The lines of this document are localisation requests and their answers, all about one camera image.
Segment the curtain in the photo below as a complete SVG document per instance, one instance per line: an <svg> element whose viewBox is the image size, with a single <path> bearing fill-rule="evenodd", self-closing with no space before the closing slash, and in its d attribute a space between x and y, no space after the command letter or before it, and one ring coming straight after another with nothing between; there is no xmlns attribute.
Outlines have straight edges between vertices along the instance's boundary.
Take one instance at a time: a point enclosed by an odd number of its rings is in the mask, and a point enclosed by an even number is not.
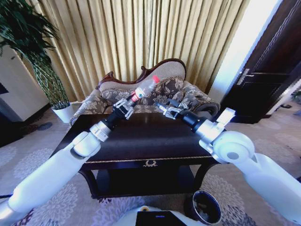
<svg viewBox="0 0 301 226"><path fill-rule="evenodd" d="M49 51L71 101L105 74L133 81L141 66L179 58L208 92L249 0L30 0L58 28Z"/></svg>

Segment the red bottle cap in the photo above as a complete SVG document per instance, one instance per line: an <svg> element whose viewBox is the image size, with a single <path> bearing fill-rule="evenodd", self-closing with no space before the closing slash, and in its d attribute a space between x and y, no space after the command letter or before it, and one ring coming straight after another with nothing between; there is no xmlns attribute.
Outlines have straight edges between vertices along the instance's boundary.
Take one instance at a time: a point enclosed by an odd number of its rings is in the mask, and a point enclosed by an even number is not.
<svg viewBox="0 0 301 226"><path fill-rule="evenodd" d="M155 81L155 83L158 83L160 81L160 79L158 78L158 76L154 75L152 77L152 79Z"/></svg>

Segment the gold drawer handle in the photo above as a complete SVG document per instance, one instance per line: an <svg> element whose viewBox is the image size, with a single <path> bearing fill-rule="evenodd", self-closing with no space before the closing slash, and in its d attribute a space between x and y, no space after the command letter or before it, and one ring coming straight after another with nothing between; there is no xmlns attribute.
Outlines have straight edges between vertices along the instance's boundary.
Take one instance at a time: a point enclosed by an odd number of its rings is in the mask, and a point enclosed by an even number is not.
<svg viewBox="0 0 301 226"><path fill-rule="evenodd" d="M153 167L153 166L158 166L157 162L155 160L153 160L152 164L149 164L149 160L146 161L145 165L143 165L144 167Z"/></svg>

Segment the plastic bottle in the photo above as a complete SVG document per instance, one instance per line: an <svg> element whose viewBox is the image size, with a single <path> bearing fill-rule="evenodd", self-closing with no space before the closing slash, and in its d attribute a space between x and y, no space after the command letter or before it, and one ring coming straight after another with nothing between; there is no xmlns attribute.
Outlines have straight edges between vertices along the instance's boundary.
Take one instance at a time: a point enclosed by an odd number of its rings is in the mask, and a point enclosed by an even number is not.
<svg viewBox="0 0 301 226"><path fill-rule="evenodd" d="M160 79L154 75L151 79L143 81L139 87L135 89L134 95L132 95L131 99L128 100L127 106L132 106L136 101L141 99L142 97L147 97L153 89L155 88L156 84L160 81Z"/></svg>

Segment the sofa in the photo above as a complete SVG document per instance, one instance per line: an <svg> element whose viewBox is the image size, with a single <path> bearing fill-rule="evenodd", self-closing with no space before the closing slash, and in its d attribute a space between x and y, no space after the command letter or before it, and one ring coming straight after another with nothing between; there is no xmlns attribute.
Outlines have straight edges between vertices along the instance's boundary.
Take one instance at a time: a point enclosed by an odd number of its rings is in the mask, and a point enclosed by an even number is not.
<svg viewBox="0 0 301 226"><path fill-rule="evenodd" d="M109 114L113 110L113 104L122 98L127 98L142 81L150 79L153 75L160 78L154 91L139 100L134 107L134 113L160 112L154 105L157 101L161 104L169 104L167 99L173 99L185 103L195 113L209 113L214 117L220 109L220 104L211 99L207 94L185 80L186 66L180 59L166 59L151 69L141 67L142 74L135 81L124 82L113 77L109 72L83 101L80 108L70 119L70 124L81 114Z"/></svg>

